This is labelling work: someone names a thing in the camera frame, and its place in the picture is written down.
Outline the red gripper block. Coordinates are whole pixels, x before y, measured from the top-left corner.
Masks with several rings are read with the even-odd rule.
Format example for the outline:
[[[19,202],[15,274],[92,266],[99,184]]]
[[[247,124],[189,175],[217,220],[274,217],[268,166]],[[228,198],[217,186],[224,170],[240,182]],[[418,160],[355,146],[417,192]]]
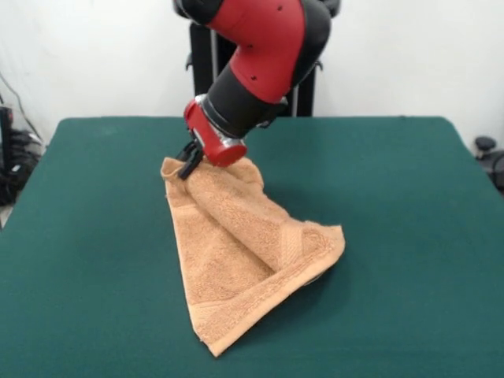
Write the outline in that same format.
[[[242,139],[227,137],[205,115],[201,98],[192,99],[184,110],[184,118],[192,140],[176,155],[184,162],[180,179],[186,180],[203,158],[216,167],[228,167],[247,152]]]

